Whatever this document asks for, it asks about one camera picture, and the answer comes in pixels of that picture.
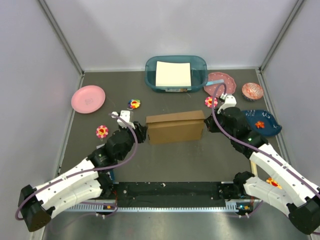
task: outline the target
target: white paper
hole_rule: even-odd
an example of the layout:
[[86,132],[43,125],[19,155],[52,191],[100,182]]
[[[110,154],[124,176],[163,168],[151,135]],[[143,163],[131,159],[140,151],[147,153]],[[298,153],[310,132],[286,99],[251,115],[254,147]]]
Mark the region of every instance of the white paper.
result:
[[156,87],[191,86],[190,63],[156,62]]

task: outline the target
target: flower toy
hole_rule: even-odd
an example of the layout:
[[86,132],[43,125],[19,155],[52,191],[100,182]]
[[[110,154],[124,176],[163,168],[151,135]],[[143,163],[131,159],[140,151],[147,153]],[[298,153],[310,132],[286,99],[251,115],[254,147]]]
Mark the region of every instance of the flower toy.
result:
[[265,128],[265,123],[263,121],[257,121],[255,126],[258,128],[258,129],[264,129]]
[[105,125],[99,126],[95,131],[96,136],[100,138],[101,141],[108,135],[108,132],[109,130]]
[[272,185],[272,186],[275,186],[275,187],[277,187],[277,188],[279,188],[279,189],[282,189],[282,187],[281,187],[275,180],[273,180],[271,177],[269,177],[269,178],[266,180],[266,182],[267,182],[268,184]]
[[137,109],[138,107],[140,107],[140,100],[138,99],[131,99],[129,102],[128,102],[128,108],[129,109]]
[[[208,96],[205,101],[204,104],[208,107],[208,108],[212,108],[212,96]],[[218,105],[218,99],[215,97],[214,98],[214,102],[213,102],[213,107],[215,108]]]

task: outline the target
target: brown cardboard box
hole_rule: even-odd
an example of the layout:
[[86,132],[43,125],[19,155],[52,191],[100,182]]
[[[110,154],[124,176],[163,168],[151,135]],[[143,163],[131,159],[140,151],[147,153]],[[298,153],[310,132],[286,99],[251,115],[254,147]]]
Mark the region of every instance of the brown cardboard box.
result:
[[165,144],[200,140],[204,119],[205,115],[201,110],[147,116],[149,142]]

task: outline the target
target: pink patterned plate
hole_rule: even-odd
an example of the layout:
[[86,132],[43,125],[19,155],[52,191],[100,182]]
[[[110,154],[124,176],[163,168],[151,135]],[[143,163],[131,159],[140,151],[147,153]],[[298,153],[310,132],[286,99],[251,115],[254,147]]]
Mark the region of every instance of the pink patterned plate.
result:
[[259,84],[249,82],[242,86],[242,95],[248,101],[255,101],[264,96],[264,90]]
[[71,99],[71,105],[78,113],[90,114],[101,108],[105,99],[106,94],[101,87],[89,85],[75,92]]
[[[208,82],[211,81],[216,81],[216,80],[220,80],[223,79],[224,83],[226,84],[226,93],[227,94],[234,94],[236,91],[236,83],[235,80],[230,77],[228,74],[223,73],[223,72],[212,72],[208,75]],[[205,86],[204,90],[210,95],[212,96],[217,88],[218,84],[214,84],[211,86]],[[221,94],[224,92],[224,88],[221,86],[217,92],[217,94],[215,95],[215,97],[219,98],[221,96]]]

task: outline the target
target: white panel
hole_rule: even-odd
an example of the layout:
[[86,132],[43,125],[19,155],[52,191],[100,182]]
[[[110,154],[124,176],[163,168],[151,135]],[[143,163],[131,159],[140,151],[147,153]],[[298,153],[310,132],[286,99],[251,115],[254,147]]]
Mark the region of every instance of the white panel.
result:
[[55,179],[50,180],[50,182],[46,182],[44,184],[33,186],[37,190],[42,189],[43,187],[49,185],[50,183],[54,183],[60,179],[63,181],[58,182],[57,184],[52,185],[51,187],[39,192],[36,194],[36,198],[38,201],[43,202],[41,205],[45,210],[48,210],[54,203],[61,200],[61,197],[67,195],[69,192],[73,192],[79,188],[81,185],[86,185],[88,181],[94,180],[98,178],[97,171],[88,171],[82,174],[75,175],[73,177],[67,178],[72,174],[78,173],[83,170],[93,169],[95,166],[92,164],[91,161],[84,159],[82,160],[77,166],[71,168],[69,171],[59,175]]
[[265,71],[293,165],[320,184],[320,1],[308,0]]
[[0,23],[0,238],[25,240],[20,190],[54,176],[79,74],[37,1],[1,0]]
[[46,0],[86,71],[141,70],[157,55],[260,66],[296,0]]

